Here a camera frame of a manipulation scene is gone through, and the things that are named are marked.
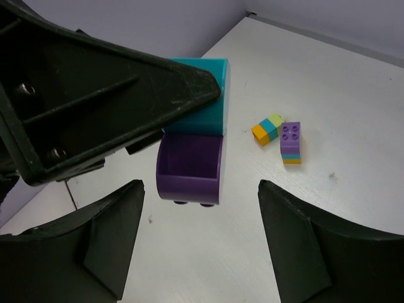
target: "wall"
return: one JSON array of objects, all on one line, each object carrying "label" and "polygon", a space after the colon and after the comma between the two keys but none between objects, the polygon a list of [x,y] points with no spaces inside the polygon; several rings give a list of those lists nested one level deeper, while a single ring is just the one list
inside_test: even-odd
[{"label": "wall", "polygon": [[402,0],[246,0],[258,16],[404,58]]},{"label": "wall", "polygon": [[25,0],[71,30],[165,57],[201,56],[245,15],[243,0]]}]

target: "hollow purple block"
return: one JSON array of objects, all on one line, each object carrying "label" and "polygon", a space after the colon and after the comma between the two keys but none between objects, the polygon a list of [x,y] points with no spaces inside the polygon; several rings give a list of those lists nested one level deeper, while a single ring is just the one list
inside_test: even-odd
[{"label": "hollow purple block", "polygon": [[300,122],[285,122],[281,125],[280,153],[282,155],[300,153]]},{"label": "hollow purple block", "polygon": [[222,136],[165,134],[157,157],[162,199],[219,204]]}]

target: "multicolored block stack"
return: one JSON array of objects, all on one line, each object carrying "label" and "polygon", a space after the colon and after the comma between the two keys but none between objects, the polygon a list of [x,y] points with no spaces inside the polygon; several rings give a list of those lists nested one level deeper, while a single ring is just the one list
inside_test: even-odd
[{"label": "multicolored block stack", "polygon": [[211,72],[220,99],[164,128],[158,150],[156,182],[162,199],[177,204],[219,204],[229,106],[230,66],[226,59],[173,59]]},{"label": "multicolored block stack", "polygon": [[300,122],[282,123],[280,153],[284,164],[301,164]]},{"label": "multicolored block stack", "polygon": [[261,146],[267,145],[280,135],[280,128],[285,120],[279,114],[273,114],[255,125],[251,131]]}]

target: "teal block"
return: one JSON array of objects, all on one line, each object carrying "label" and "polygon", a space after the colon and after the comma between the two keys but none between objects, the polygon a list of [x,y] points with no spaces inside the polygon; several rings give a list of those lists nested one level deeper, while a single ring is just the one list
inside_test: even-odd
[{"label": "teal block", "polygon": [[227,128],[230,93],[230,64],[227,59],[174,58],[173,61],[211,72],[222,90],[220,99],[204,109],[165,127],[165,133],[223,136]]},{"label": "teal block", "polygon": [[298,153],[283,154],[282,159],[298,160],[298,159],[300,159],[300,155]]},{"label": "teal block", "polygon": [[263,129],[268,133],[268,136],[270,137],[270,141],[275,140],[278,137],[278,130],[276,129],[275,125],[269,120],[265,119],[259,123],[259,125],[262,126]]}]

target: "stacked blocks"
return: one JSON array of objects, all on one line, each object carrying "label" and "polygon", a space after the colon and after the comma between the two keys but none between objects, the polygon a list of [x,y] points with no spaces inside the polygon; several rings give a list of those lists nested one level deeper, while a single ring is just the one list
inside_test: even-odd
[{"label": "stacked blocks", "polygon": [[261,123],[255,125],[251,131],[255,139],[261,146],[267,145],[269,142],[279,137],[281,125],[285,120],[279,114],[273,114],[269,118],[262,120]]},{"label": "stacked blocks", "polygon": [[300,122],[282,123],[280,153],[284,164],[301,164]]},{"label": "stacked blocks", "polygon": [[157,191],[162,199],[177,204],[218,205],[224,166],[222,153],[225,149],[230,67],[226,59],[173,60],[210,71],[222,89],[222,95],[214,104],[164,128],[157,157]]}]

